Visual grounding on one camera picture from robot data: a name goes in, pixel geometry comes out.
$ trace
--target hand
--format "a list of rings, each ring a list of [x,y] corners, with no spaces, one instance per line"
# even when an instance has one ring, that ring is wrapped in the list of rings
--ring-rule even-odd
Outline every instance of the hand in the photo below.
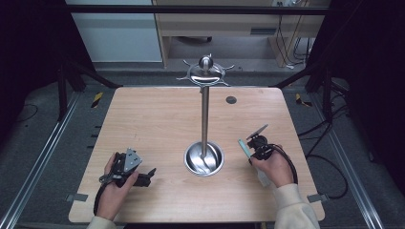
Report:
[[[110,173],[115,158],[115,154],[110,157],[110,160],[104,168],[104,174],[107,175]],[[138,174],[139,173],[137,171],[131,174],[121,188],[119,188],[114,182],[111,182],[107,185],[107,187],[105,187],[105,190],[98,202],[96,214],[97,217],[105,218],[111,221],[114,220],[126,196],[128,195],[129,190],[131,190],[132,186],[137,181]]]
[[[273,181],[277,188],[294,182],[288,162],[276,150],[267,160],[258,160],[254,156],[250,158],[252,165],[262,170],[266,176]]]

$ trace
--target white cabinet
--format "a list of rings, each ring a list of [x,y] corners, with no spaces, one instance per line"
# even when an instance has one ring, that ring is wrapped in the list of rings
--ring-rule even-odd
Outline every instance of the white cabinet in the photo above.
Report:
[[[68,5],[152,5],[150,0],[66,0]],[[160,62],[153,13],[72,13],[95,63]]]

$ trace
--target wooden tabletop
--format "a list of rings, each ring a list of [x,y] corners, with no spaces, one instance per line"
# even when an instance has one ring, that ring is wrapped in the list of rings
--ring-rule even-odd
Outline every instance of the wooden tabletop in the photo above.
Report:
[[[226,102],[228,96],[237,99]],[[128,147],[143,159],[140,173],[157,168],[149,187],[133,187],[116,221],[120,222],[260,222],[274,221],[276,203],[263,187],[238,139],[268,124],[261,133],[283,145],[294,163],[303,199],[316,194],[283,94],[276,88],[211,87],[208,140],[224,151],[224,166],[210,177],[187,170],[184,152],[202,140],[200,88],[119,88],[105,117],[96,146],[78,189],[88,195],[75,201],[69,219],[89,222],[100,183],[114,152]],[[320,202],[311,204],[319,220]]]

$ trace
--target white sleeve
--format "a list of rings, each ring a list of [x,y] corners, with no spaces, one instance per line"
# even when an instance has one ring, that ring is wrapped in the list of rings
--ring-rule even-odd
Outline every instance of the white sleeve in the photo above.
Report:
[[[117,229],[116,225],[105,218],[93,217],[87,229]]]
[[[297,184],[288,184],[273,191],[277,201],[275,228],[319,228],[312,207],[300,196]]]

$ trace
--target small round object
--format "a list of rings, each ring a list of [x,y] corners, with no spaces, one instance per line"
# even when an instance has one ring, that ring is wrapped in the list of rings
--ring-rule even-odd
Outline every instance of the small round object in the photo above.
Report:
[[[210,56],[205,55],[202,58],[200,58],[199,66],[200,68],[202,68],[202,70],[208,72],[208,70],[210,70],[212,66],[214,66],[214,60],[212,60]]]
[[[228,96],[228,97],[226,98],[226,102],[229,103],[229,104],[235,104],[236,101],[237,101],[237,99],[236,99],[236,97],[234,97],[234,96]]]

